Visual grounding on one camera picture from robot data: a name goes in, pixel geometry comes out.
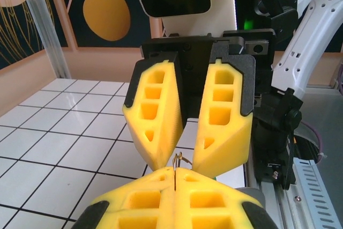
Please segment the aluminium corner post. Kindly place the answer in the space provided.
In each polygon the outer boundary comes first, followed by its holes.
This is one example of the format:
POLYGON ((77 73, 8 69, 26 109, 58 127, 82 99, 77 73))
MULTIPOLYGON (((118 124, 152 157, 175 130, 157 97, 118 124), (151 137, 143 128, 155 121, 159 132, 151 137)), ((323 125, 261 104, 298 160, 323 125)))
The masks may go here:
POLYGON ((70 79, 71 74, 48 10, 47 0, 27 0, 27 4, 56 77, 70 79))

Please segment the large silver keyring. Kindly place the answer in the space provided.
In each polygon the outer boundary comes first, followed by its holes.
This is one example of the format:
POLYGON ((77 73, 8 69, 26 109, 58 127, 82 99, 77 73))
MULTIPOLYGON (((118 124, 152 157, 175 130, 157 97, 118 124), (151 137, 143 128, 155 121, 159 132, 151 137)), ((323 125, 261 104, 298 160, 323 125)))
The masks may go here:
POLYGON ((175 154, 172 164, 173 164, 173 171, 174 171, 174 190, 176 191, 176 170, 177 170, 177 163, 178 163, 178 154, 175 154))

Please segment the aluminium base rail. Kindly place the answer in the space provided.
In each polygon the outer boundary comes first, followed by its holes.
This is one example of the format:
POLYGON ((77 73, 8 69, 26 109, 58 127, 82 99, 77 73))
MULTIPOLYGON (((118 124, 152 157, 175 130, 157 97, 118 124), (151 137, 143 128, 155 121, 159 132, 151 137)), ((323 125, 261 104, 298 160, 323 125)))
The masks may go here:
POLYGON ((294 158, 313 160, 343 227, 343 95, 308 88, 302 99, 272 91, 255 101, 252 146, 245 166, 272 227, 314 229, 294 158))

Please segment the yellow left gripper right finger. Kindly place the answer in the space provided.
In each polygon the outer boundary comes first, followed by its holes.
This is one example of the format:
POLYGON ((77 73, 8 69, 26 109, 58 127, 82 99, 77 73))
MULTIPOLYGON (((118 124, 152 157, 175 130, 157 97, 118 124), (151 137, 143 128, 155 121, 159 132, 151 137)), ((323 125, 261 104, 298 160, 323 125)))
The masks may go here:
POLYGON ((255 198, 186 168, 176 170, 175 229, 272 229, 255 198))

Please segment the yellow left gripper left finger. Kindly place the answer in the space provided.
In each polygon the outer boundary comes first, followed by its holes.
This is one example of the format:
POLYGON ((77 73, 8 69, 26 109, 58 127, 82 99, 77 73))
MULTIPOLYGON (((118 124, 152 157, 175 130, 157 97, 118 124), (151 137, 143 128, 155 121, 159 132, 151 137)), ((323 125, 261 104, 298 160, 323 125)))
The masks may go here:
POLYGON ((74 229, 175 229, 174 175, 165 167, 95 198, 74 229))

